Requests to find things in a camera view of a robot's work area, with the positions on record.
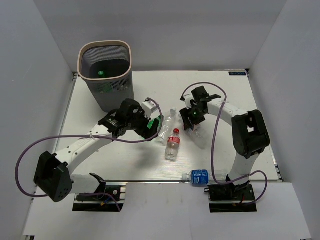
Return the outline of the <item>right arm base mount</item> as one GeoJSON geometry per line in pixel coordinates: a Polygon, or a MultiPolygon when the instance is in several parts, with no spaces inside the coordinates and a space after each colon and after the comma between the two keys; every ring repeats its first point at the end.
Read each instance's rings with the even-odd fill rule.
{"type": "Polygon", "coordinates": [[[255,213],[257,205],[253,202],[255,193],[253,186],[234,191],[228,185],[211,184],[204,189],[208,194],[210,213],[255,213]]]}

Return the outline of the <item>clear bottle with white cap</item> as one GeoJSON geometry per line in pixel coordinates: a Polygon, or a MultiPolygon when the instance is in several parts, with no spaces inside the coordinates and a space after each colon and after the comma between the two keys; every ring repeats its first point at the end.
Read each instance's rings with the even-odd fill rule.
{"type": "Polygon", "coordinates": [[[173,131],[177,117],[177,108],[172,107],[163,117],[162,128],[155,141],[161,145],[166,145],[168,137],[173,131]]]}

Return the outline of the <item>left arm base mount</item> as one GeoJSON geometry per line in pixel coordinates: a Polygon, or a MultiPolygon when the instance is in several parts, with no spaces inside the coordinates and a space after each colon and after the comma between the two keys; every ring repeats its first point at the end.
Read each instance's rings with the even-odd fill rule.
{"type": "Polygon", "coordinates": [[[117,213],[125,203],[126,184],[112,182],[104,188],[107,195],[84,196],[76,194],[73,212],[117,213]]]}

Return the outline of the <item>clear bottle blue white label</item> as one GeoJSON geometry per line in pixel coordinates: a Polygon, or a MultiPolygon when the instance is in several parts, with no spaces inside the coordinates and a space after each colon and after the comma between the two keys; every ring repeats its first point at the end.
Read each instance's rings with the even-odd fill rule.
{"type": "Polygon", "coordinates": [[[207,132],[204,130],[202,126],[195,127],[194,129],[188,129],[185,131],[185,133],[198,148],[203,150],[207,147],[207,132]]]}

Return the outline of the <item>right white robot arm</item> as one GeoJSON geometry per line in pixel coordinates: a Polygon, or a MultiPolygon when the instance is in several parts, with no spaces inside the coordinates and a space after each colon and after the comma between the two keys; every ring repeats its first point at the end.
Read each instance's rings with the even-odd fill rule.
{"type": "Polygon", "coordinates": [[[206,115],[216,117],[211,152],[215,151],[215,143],[220,121],[231,126],[232,142],[236,151],[231,171],[223,185],[226,195],[236,200],[244,193],[250,182],[252,168],[265,148],[270,145],[269,133],[259,110],[247,111],[227,102],[227,96],[210,95],[204,86],[195,84],[190,94],[182,93],[180,100],[185,108],[180,110],[185,130],[193,129],[205,121],[206,115]]]}

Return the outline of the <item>green bottle with green cap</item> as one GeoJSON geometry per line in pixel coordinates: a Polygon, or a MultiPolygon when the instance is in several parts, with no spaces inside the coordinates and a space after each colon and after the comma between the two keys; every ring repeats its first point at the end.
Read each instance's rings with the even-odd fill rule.
{"type": "Polygon", "coordinates": [[[161,123],[162,123],[162,116],[161,116],[161,115],[159,115],[158,117],[153,118],[153,119],[151,119],[151,120],[149,121],[149,123],[148,123],[148,125],[147,125],[147,127],[148,127],[149,129],[151,129],[151,128],[152,128],[152,126],[153,126],[153,124],[154,124],[155,120],[157,120],[157,121],[158,121],[157,130],[160,128],[161,123]]]}

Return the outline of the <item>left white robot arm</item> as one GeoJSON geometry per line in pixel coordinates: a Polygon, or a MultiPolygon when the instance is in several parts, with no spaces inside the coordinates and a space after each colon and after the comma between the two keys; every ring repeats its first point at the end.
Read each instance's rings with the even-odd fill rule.
{"type": "Polygon", "coordinates": [[[101,148],[122,142],[127,131],[142,137],[141,142],[151,141],[158,136],[159,120],[151,127],[151,115],[159,105],[147,98],[139,103],[125,99],[118,109],[111,110],[87,135],[78,135],[77,141],[55,153],[44,152],[38,160],[34,183],[55,203],[69,194],[92,196],[99,200],[105,196],[106,181],[95,173],[75,174],[75,170],[101,148]]]}

